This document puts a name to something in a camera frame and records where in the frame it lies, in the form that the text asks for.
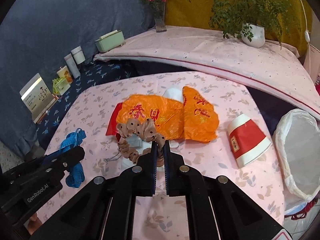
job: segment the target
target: yellow curtain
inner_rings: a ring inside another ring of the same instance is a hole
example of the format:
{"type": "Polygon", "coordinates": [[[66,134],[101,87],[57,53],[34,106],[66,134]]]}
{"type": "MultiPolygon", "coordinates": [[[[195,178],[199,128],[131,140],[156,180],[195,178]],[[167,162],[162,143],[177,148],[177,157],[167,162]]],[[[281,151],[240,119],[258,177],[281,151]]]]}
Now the yellow curtain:
{"type": "MultiPolygon", "coordinates": [[[[165,23],[174,26],[188,26],[202,29],[210,29],[209,19],[212,15],[211,6],[213,0],[169,0],[166,5],[165,23]]],[[[289,28],[289,34],[283,31],[282,41],[298,49],[302,56],[307,52],[307,43],[304,38],[306,21],[300,0],[289,0],[292,7],[289,13],[296,17],[289,28]]],[[[306,0],[302,0],[308,21],[308,29],[312,27],[312,10],[306,0]]],[[[266,39],[277,40],[275,33],[266,33],[266,39]]]]}

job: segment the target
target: silver bolt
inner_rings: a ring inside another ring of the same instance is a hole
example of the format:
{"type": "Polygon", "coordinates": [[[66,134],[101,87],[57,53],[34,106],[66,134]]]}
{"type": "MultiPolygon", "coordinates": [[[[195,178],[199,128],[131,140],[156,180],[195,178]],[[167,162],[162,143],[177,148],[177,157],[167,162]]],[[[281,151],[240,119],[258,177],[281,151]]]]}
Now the silver bolt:
{"type": "Polygon", "coordinates": [[[142,168],[141,168],[140,166],[134,166],[134,167],[132,168],[132,171],[135,172],[135,173],[139,173],[139,172],[142,171],[142,168]]]}
{"type": "Polygon", "coordinates": [[[182,165],[182,166],[180,166],[179,170],[182,172],[188,172],[190,170],[190,168],[186,165],[182,165]]]}
{"type": "Polygon", "coordinates": [[[227,178],[226,176],[220,176],[220,177],[218,177],[218,181],[219,181],[220,183],[225,184],[225,183],[228,182],[228,178],[227,178]]]}
{"type": "Polygon", "coordinates": [[[104,178],[103,177],[101,177],[101,176],[98,176],[98,177],[95,177],[94,179],[93,179],[93,183],[94,184],[101,184],[102,182],[104,181],[104,178]]]}

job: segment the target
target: light green storage container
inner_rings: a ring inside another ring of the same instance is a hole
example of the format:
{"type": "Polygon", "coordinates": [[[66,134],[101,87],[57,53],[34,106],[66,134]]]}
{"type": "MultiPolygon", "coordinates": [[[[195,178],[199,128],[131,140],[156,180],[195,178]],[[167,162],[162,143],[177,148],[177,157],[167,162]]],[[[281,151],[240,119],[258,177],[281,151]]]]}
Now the light green storage container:
{"type": "Polygon", "coordinates": [[[122,31],[118,30],[107,33],[96,40],[96,46],[100,52],[107,52],[122,44],[124,44],[124,36],[122,31]]]}

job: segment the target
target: orange plastic bag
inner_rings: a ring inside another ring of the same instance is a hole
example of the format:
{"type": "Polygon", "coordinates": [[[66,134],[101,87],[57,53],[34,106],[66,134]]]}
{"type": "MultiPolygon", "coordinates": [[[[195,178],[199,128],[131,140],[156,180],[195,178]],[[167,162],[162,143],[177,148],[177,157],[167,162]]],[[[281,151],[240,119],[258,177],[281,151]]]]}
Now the orange plastic bag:
{"type": "Polygon", "coordinates": [[[122,103],[116,118],[117,123],[126,123],[128,118],[141,123],[152,118],[158,133],[167,140],[183,136],[183,104],[179,101],[156,95],[131,95],[122,103]]]}
{"type": "Polygon", "coordinates": [[[197,90],[183,87],[184,138],[208,143],[214,140],[219,126],[218,115],[213,105],[197,90]]]}

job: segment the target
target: white sticker with red border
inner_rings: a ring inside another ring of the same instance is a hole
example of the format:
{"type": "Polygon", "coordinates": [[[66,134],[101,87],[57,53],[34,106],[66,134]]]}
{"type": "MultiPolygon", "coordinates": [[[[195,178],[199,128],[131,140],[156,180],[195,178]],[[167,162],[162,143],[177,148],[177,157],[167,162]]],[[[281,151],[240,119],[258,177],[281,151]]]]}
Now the white sticker with red border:
{"type": "Polygon", "coordinates": [[[292,238],[285,229],[282,229],[272,240],[292,240],[292,238]]]}

